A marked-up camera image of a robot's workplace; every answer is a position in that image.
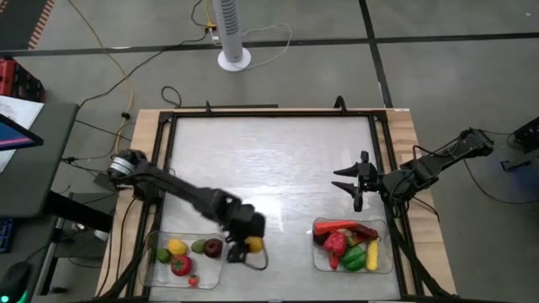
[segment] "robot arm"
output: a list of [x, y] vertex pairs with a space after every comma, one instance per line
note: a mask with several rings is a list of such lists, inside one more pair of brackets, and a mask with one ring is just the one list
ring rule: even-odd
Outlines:
[[225, 190], [197, 188], [174, 177], [151, 164], [142, 151], [125, 150], [116, 155], [108, 175], [114, 185], [132, 185], [136, 197], [144, 199], [154, 187], [188, 201], [205, 218], [229, 232], [228, 242], [264, 237], [265, 218], [252, 205], [243, 205], [241, 199]]
[[369, 163], [369, 154], [363, 151], [361, 163], [334, 172], [339, 176], [358, 178], [358, 185], [341, 182], [333, 184], [352, 195], [355, 211], [362, 210], [362, 194], [365, 191], [379, 192], [382, 200], [389, 205], [402, 203], [438, 181], [438, 175], [443, 170], [463, 159], [488, 156], [493, 146], [494, 143], [481, 130], [464, 130], [455, 140], [436, 152], [405, 162], [401, 169], [381, 176], [374, 165]]

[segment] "computer mouse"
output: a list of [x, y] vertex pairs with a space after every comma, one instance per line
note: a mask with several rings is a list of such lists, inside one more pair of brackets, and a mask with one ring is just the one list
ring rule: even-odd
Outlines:
[[19, 262], [11, 265], [0, 282], [0, 302], [18, 302], [26, 291], [30, 277], [30, 263]]

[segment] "monitor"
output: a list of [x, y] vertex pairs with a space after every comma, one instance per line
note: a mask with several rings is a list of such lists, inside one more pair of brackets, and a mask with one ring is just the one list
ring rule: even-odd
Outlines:
[[41, 145], [43, 139], [0, 114], [0, 151]]

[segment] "wooden board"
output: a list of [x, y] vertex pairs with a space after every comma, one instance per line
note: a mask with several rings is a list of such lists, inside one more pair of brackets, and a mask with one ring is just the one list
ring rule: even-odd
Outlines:
[[[254, 111], [276, 111], [276, 112], [290, 112], [290, 111], [328, 111], [340, 109], [214, 109], [214, 112], [254, 112]], [[412, 121], [412, 115], [407, 109], [350, 109], [350, 110], [362, 110], [362, 111], [378, 111], [385, 110], [387, 112], [388, 124], [392, 136], [393, 149], [395, 150], [395, 156], [397, 163], [401, 164], [413, 157], [412, 146], [418, 144], [417, 136], [415, 134], [414, 123]], [[148, 158], [152, 157], [153, 143], [157, 132], [157, 123], [159, 114], [161, 111], [171, 111], [171, 109], [144, 109], [139, 112], [136, 120], [135, 131], [131, 141], [131, 149], [143, 151], [147, 154]], [[184, 113], [200, 113], [204, 112], [203, 109], [174, 109], [176, 112]], [[381, 127], [377, 126], [378, 138], [382, 149], [382, 159], [385, 166], [385, 171], [390, 171], [389, 161], [387, 158], [386, 142], [383, 141], [383, 134]], [[164, 161], [164, 151], [166, 149], [166, 135], [168, 130], [164, 131], [165, 137], [163, 138], [163, 144], [159, 155], [159, 164]], [[132, 201], [132, 191], [126, 190], [121, 192], [118, 198], [115, 220], [113, 225], [112, 244], [109, 243], [105, 252], [101, 273], [99, 276], [98, 288], [96, 294], [101, 288], [105, 277], [107, 276], [107, 268], [109, 266], [108, 254], [109, 249], [112, 248], [111, 261], [108, 278], [104, 284], [104, 290], [106, 292], [110, 286], [115, 282], [115, 276], [117, 273], [117, 267], [119, 264], [119, 250], [120, 250], [120, 228], [121, 223], [125, 216], [125, 210]], [[419, 193], [418, 197], [423, 201], [434, 206], [432, 195], [429, 191], [423, 191]], [[125, 219], [125, 228], [123, 233], [123, 245], [120, 259], [120, 273], [124, 270], [125, 266], [131, 260], [133, 248], [135, 245], [136, 231], [141, 215], [141, 203], [135, 202], [130, 208], [127, 218]], [[441, 287], [450, 293], [455, 293], [455, 285], [451, 275], [451, 269], [446, 255], [446, 247], [441, 236], [440, 225], [436, 220], [436, 216], [423, 206], [414, 202], [410, 203], [410, 209], [408, 211], [408, 218], [413, 233], [414, 245], [419, 259], [423, 262], [424, 266], [429, 270], [432, 276], [440, 283]], [[152, 223], [152, 218], [148, 218], [147, 231], [149, 225]], [[409, 264], [404, 262], [404, 269], [406, 275], [406, 284], [409, 294], [414, 293], [412, 275], [409, 271]], [[136, 295], [141, 294], [142, 286], [140, 283], [136, 284]]]

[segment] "white tower fan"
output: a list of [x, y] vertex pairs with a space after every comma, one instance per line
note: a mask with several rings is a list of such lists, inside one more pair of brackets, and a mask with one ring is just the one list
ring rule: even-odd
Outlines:
[[251, 54], [242, 46], [242, 33], [236, 9], [236, 0], [213, 0], [213, 10], [222, 44], [217, 62], [222, 69], [229, 72], [239, 72], [251, 63]]

